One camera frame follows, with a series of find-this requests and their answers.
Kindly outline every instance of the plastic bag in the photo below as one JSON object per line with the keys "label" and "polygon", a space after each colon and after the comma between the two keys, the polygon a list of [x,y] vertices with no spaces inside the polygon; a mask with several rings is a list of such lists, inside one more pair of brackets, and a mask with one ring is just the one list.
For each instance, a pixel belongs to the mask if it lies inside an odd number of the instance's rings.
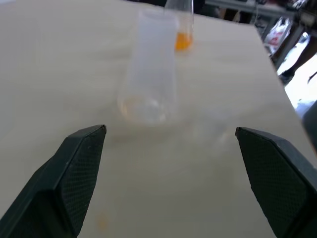
{"label": "plastic bag", "polygon": [[270,30],[266,36],[264,43],[269,46],[278,48],[283,42],[286,36],[289,34],[289,24],[290,20],[287,18],[283,23],[283,17],[279,18],[275,26]]}

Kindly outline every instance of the floor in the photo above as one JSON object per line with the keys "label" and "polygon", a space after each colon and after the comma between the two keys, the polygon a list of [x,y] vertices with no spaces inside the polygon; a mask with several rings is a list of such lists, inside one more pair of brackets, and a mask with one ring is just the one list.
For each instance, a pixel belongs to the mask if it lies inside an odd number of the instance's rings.
{"label": "floor", "polygon": [[[307,42],[297,44],[288,54],[286,61],[278,69],[277,74],[290,68],[303,51]],[[302,117],[309,107],[317,101],[317,75],[308,84],[308,78],[317,71],[317,55],[300,67],[285,91],[297,114]]]}

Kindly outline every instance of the clear plastic cup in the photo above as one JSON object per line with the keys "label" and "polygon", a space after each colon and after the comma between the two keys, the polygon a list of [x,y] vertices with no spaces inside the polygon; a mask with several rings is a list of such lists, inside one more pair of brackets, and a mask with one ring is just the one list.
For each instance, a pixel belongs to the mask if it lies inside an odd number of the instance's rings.
{"label": "clear plastic cup", "polygon": [[178,17],[179,29],[175,42],[175,49],[183,51],[191,47],[193,44],[193,0],[167,0],[166,10],[172,10]]}
{"label": "clear plastic cup", "polygon": [[176,109],[174,44],[177,17],[163,10],[139,14],[137,42],[118,105],[126,119],[158,124],[171,118]]}

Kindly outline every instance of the white table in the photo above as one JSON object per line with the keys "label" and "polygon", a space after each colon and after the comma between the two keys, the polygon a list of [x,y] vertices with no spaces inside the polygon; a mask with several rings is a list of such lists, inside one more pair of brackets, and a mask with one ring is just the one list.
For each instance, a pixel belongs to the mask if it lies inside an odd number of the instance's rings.
{"label": "white table", "polygon": [[0,213],[67,135],[105,123],[80,237],[274,237],[250,189],[235,127],[282,136],[317,160],[256,30],[195,16],[194,47],[177,55],[178,122],[136,128],[120,117],[116,96],[145,6],[0,5]]}

